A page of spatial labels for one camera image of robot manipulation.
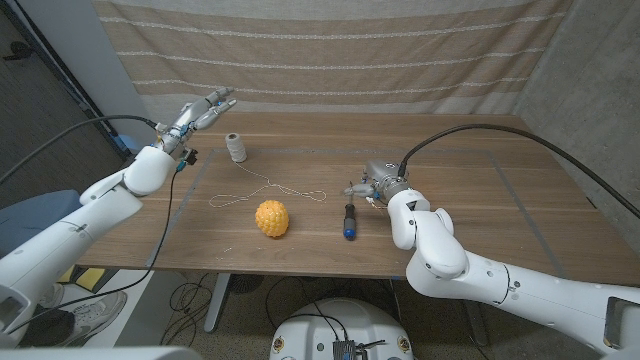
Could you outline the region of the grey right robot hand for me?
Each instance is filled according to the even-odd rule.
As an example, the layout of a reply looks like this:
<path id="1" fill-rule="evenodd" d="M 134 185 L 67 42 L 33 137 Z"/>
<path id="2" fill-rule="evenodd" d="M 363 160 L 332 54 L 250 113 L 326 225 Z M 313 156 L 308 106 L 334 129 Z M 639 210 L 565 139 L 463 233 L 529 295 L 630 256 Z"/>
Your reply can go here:
<path id="1" fill-rule="evenodd" d="M 349 185 L 343 190 L 344 196 L 378 198 L 388 202 L 397 193 L 410 188 L 409 183 L 398 175 L 400 165 L 384 160 L 370 160 L 366 163 L 362 182 Z"/>

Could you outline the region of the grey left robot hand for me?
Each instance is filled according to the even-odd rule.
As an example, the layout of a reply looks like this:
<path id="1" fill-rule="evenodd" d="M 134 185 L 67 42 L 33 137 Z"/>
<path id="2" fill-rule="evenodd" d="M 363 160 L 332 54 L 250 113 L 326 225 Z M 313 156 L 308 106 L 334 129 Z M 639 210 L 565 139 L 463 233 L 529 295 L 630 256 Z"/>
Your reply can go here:
<path id="1" fill-rule="evenodd" d="M 195 132 L 211 127 L 237 103 L 236 99 L 227 99 L 234 91 L 233 87 L 223 87 L 186 104 L 173 123 L 156 126 L 159 137 L 154 147 L 170 155 L 176 153 L 180 147 L 185 147 Z"/>

